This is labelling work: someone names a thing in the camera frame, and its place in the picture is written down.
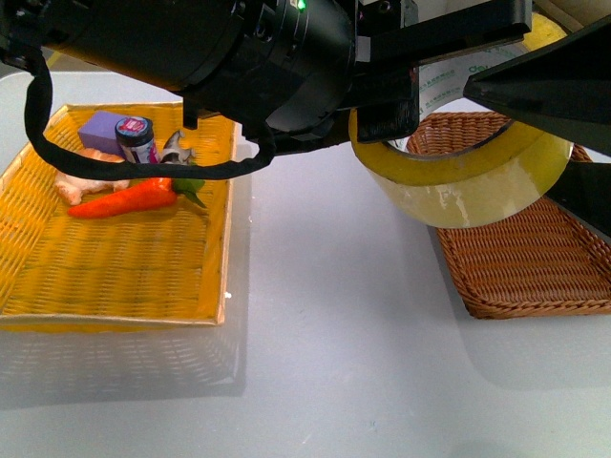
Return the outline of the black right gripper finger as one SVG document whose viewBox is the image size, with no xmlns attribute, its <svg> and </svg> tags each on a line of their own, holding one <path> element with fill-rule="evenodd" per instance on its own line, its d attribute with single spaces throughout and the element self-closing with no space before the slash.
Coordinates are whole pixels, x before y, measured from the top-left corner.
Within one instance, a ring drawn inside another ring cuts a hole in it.
<svg viewBox="0 0 611 458">
<path fill-rule="evenodd" d="M 609 163 L 570 161 L 546 197 L 610 237 Z"/>
</svg>

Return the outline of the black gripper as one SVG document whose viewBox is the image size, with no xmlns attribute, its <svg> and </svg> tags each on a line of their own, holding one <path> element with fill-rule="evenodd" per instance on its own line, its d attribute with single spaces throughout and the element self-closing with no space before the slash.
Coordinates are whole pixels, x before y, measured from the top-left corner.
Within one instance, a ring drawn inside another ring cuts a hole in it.
<svg viewBox="0 0 611 458">
<path fill-rule="evenodd" d="M 411 135 L 419 125 L 419 67 L 519 41 L 531 29 L 530 1 L 487 1 L 373 37 L 360 36 L 354 79 L 328 141 L 349 141 L 351 109 L 359 115 L 357 139 L 362 143 Z"/>
</svg>

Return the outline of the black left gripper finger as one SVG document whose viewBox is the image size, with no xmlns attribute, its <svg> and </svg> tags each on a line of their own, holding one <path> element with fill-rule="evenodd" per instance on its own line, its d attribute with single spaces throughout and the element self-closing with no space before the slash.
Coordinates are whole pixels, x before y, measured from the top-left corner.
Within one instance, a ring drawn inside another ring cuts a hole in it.
<svg viewBox="0 0 611 458">
<path fill-rule="evenodd" d="M 610 17 L 471 76 L 464 97 L 610 154 Z"/>
</svg>

